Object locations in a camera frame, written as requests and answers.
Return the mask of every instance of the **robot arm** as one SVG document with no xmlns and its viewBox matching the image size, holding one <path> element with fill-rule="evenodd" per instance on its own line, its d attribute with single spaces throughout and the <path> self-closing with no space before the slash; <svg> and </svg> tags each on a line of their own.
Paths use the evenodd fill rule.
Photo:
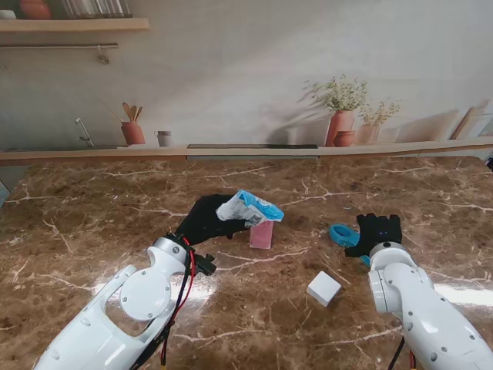
<svg viewBox="0 0 493 370">
<path fill-rule="evenodd" d="M 472 324 L 434 290 L 426 272 L 399 244 L 370 252 L 368 274 L 378 312 L 402 321 L 404 340 L 426 370 L 486 370 L 493 353 Z"/>
<path fill-rule="evenodd" d="M 185 248 L 170 237 L 160 237 L 147 253 L 150 267 L 137 271 L 127 266 L 116 273 L 59 333 L 35 369 L 122 370 L 141 365 L 135 363 L 173 316 L 176 302 L 171 301 L 169 279 L 185 272 L 187 255 Z M 210 256 L 196 257 L 199 271 L 212 274 L 216 270 Z M 150 321 L 136 337 L 123 332 L 105 313 L 106 302 L 120 288 L 122 310 L 137 321 Z"/>
</svg>

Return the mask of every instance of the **black glove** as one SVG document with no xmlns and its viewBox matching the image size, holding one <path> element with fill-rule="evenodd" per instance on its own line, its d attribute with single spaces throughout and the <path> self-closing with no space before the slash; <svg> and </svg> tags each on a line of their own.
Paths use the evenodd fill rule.
<svg viewBox="0 0 493 370">
<path fill-rule="evenodd" d="M 401 219 L 397 214 L 375 216 L 375 214 L 360 214 L 356 217 L 360 225 L 360 241 L 355 247 L 344 250 L 346 257 L 369 256 L 373 247 L 385 241 L 402 243 Z"/>
<path fill-rule="evenodd" d="M 211 237 L 226 236 L 231 239 L 234 233 L 247 230 L 245 220 L 221 221 L 216 215 L 216 209 L 232 197 L 213 194 L 199 198 L 176 229 L 176 236 L 179 239 L 185 237 L 190 245 L 195 245 Z"/>
</svg>

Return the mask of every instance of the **faucet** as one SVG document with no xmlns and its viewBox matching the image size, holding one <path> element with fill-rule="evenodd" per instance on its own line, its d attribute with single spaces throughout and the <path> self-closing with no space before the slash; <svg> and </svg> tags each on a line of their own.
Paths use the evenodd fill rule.
<svg viewBox="0 0 493 370">
<path fill-rule="evenodd" d="M 86 144 L 87 144 L 87 146 L 94 147 L 94 143 L 92 142 L 91 136 L 87 132 L 86 127 L 84 126 L 84 122 L 80 118 L 76 118 L 75 119 L 75 124 L 76 125 L 79 125 L 80 124 L 80 126 L 82 126 L 82 129 L 84 130 L 84 134 L 86 135 L 86 137 L 79 136 L 79 140 L 85 141 Z"/>
</svg>

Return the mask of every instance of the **white block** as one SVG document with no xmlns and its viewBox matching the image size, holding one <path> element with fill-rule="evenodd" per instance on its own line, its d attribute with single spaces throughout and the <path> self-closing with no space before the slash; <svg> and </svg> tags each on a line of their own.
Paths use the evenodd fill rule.
<svg viewBox="0 0 493 370">
<path fill-rule="evenodd" d="M 308 285 L 307 293 L 326 307 L 339 289 L 340 284 L 321 271 Z"/>
</svg>

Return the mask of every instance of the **pink block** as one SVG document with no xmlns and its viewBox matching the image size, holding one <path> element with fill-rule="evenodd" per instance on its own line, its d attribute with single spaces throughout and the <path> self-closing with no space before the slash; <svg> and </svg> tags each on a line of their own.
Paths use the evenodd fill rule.
<svg viewBox="0 0 493 370">
<path fill-rule="evenodd" d="M 265 221 L 250 228 L 250 246 L 258 249 L 270 249 L 272 245 L 273 221 Z"/>
</svg>

